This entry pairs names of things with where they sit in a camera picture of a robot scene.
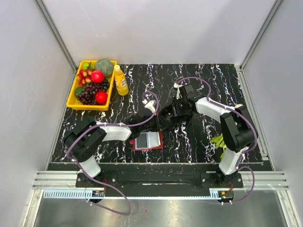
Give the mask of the red leather card holder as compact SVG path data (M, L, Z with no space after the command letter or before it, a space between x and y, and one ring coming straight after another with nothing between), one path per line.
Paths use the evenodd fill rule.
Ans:
M130 141L130 144L133 147L134 151L143 151L143 150L153 150L153 149L162 149L163 148L163 139L161 132L145 132L148 135L148 147L139 149L137 148L137 138Z

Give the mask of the black card dispenser box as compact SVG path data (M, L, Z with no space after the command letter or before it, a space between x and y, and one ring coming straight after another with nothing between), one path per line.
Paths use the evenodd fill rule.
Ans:
M161 109L161 111L158 114L159 119L159 129L165 130L172 130L179 125L182 124L182 122L191 121L192 119L192 113L191 114L184 114L184 115L178 115L175 112L175 108L173 105L168 105Z

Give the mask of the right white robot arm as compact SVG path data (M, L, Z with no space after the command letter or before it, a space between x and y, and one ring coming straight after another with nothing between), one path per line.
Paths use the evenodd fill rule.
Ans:
M174 88L177 90L176 97L172 99L175 117L198 113L220 123L226 149L219 163L220 172L216 174L215 181L221 187L228 186L232 182L231 174L237 171L240 156L249 150L258 138L247 108L218 103L197 93L190 84L174 84Z

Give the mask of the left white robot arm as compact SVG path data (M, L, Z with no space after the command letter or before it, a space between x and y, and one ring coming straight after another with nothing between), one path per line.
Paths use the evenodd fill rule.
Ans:
M156 100L149 101L142 113L131 116L126 123L106 124L88 117L67 133L63 139L68 150L66 156L80 164L83 171L87 173L87 183L93 187L102 183L101 168L94 158L102 142L134 140L148 131L158 130L156 107Z

